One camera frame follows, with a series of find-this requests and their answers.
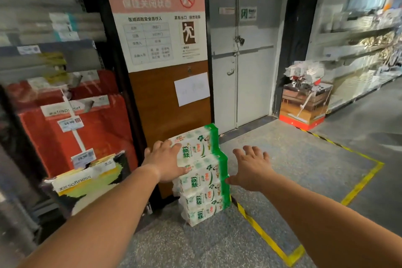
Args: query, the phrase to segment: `wooden wall panel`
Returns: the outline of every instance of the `wooden wall panel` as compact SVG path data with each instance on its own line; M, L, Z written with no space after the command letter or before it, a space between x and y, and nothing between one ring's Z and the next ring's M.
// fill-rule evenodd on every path
M211 123L209 98L179 107L174 81L208 72L208 61L129 73L148 146ZM160 184L162 198L171 184Z

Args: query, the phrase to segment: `hand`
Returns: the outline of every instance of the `hand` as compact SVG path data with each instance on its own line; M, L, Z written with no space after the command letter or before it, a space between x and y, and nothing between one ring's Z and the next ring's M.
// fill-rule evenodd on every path
M260 191L262 180L267 176L275 174L269 161L267 152L261 152L257 146L243 147L246 154L241 149L234 149L233 153L237 158L239 170L237 175L230 176L226 183L241 186L248 191Z
M142 167L152 169L158 176L158 182L170 182L177 177L187 174L190 169L177 166L177 154L181 144L177 143L173 147L172 141L156 141L153 149L145 149L145 159Z

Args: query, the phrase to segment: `running man icon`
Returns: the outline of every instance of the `running man icon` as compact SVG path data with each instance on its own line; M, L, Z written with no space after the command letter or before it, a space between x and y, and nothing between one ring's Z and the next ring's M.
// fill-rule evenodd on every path
M195 44L194 22L183 22L182 26L184 44Z

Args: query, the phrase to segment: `orange item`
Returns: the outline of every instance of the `orange item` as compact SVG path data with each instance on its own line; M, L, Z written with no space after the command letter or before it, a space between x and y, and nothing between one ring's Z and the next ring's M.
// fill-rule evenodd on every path
M77 87L69 89L72 100L119 92L115 74L112 71L94 70L94 72L97 72L99 79L84 81ZM59 88L38 91L33 89L28 81L21 81L8 85L6 89L17 110L63 102L63 95Z
M315 122L313 122L311 124L306 124L306 123L297 121L294 118L288 118L288 117L285 117L283 115L279 115L279 120L281 120L281 121L283 121L285 123L288 123L290 125L293 125L294 127L301 128L303 130L310 130L310 129L316 127L317 125L323 123L324 120L325 120L325 117L319 118L317 121L315 121Z
M89 112L84 103L94 101ZM138 166L124 99L121 95L70 101L84 124L77 130L85 149L94 149L96 159L125 150L130 169ZM73 132L63 133L57 121L71 117L68 103L57 103L20 113L20 119L49 175L74 169L71 157L81 153Z

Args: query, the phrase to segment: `floor marking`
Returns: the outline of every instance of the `floor marking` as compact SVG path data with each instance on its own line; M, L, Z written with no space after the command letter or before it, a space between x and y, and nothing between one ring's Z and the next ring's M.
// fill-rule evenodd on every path
M345 147L337 142L333 142L318 134L314 134L308 130L303 130L301 128L298 129L324 141L335 144L336 146L346 149L349 152L358 154L359 156L376 162L376 166L358 184L356 184L354 189L349 194L347 194L346 197L340 202L344 206L348 206L352 202L352 200L359 194L359 192L363 190L364 187L370 182L370 180L373 179L375 174L377 174L384 166L383 162L370 158L365 154L349 149L348 147ZM257 222L246 212L246 210L241 206L241 204L236 201L236 199L234 199L233 196L230 196L230 200L239 210L241 215L243 215L243 217L250 223L254 230L266 241L266 243L272 248L272 250L274 250L279 255L279 257L285 262L287 266L292 267L304 255L305 249L302 245L297 247L290 255L286 255L286 253L278 246L278 244L274 242L274 240L260 227L259 224L257 224Z

